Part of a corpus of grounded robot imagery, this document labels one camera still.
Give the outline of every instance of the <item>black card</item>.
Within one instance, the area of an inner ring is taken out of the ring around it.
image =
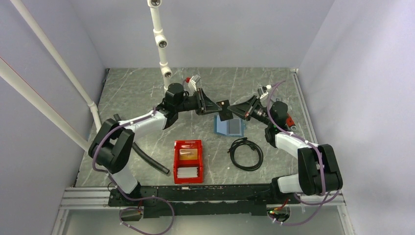
[[[221,121],[233,119],[232,112],[228,110],[228,107],[231,105],[228,99],[216,102],[216,104],[222,108],[222,111],[219,111],[219,118]]]

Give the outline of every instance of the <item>red tray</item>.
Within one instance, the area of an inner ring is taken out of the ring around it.
[[[179,160],[180,149],[186,148],[196,148],[198,159]],[[180,167],[197,167],[198,176],[196,178],[177,178],[177,168]],[[173,176],[175,184],[203,183],[203,148],[201,140],[174,141]]]

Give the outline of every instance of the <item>white wall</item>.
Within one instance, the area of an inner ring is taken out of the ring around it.
[[[104,65],[158,67],[146,0],[70,0]],[[334,0],[164,0],[171,67],[298,67]]]
[[[97,101],[104,66],[67,0],[24,0],[88,94]],[[0,56],[87,137],[89,109],[8,0],[0,4]],[[0,234],[46,235],[82,150],[0,79]]]
[[[415,233],[415,1],[336,0],[300,66],[357,234]]]

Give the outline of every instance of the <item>coiled black cable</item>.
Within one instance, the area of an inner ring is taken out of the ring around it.
[[[235,150],[237,147],[241,146],[241,145],[247,145],[249,146],[253,151],[256,150],[256,152],[258,153],[258,163],[253,165],[253,166],[243,166],[243,165],[239,165],[236,161],[235,161]],[[249,141],[247,137],[244,138],[240,138],[235,140],[231,147],[228,150],[228,153],[231,155],[231,161],[232,163],[239,169],[241,170],[245,170],[245,171],[254,171],[254,170],[258,170],[261,165],[262,162],[264,161],[264,154],[262,153],[262,149],[258,146],[258,144]]]

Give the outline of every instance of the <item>white pole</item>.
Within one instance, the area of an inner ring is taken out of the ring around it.
[[[150,7],[151,19],[153,20],[154,39],[156,40],[156,45],[159,49],[160,70],[164,80],[164,91],[167,91],[167,88],[170,85],[170,77],[172,76],[172,72],[170,67],[168,66],[165,51],[167,47],[167,39],[164,36],[163,28],[161,27],[159,13],[159,6],[161,5],[161,0],[147,0],[147,4]]]
[[[82,149],[88,151],[88,142],[82,138],[36,91],[27,84],[1,57],[0,76],[19,92],[27,101],[35,106],[43,115],[51,120],[69,138],[77,143]]]
[[[29,27],[36,34],[36,36],[39,38],[39,40],[42,42],[42,44],[49,51],[50,55],[55,59],[55,61],[61,67],[61,69],[66,74],[66,76],[69,78],[69,80],[72,82],[72,84],[75,86],[75,88],[79,91],[79,93],[81,94],[85,102],[88,104],[91,110],[92,116],[93,116],[93,120],[95,122],[95,126],[98,131],[101,128],[101,121],[99,119],[98,108],[96,107],[96,104],[88,96],[87,92],[84,90],[82,85],[79,83],[78,79],[76,79],[75,75],[72,73],[68,65],[65,63],[64,59],[58,53],[58,51],[53,46],[49,38],[47,38],[46,34],[40,28],[40,26],[38,25],[36,20],[33,18],[33,16],[30,14],[30,12],[26,8],[26,6],[23,4],[23,2],[21,0],[10,0],[10,1],[15,6],[17,11],[21,14],[21,16],[26,21],[26,23],[29,25]]]

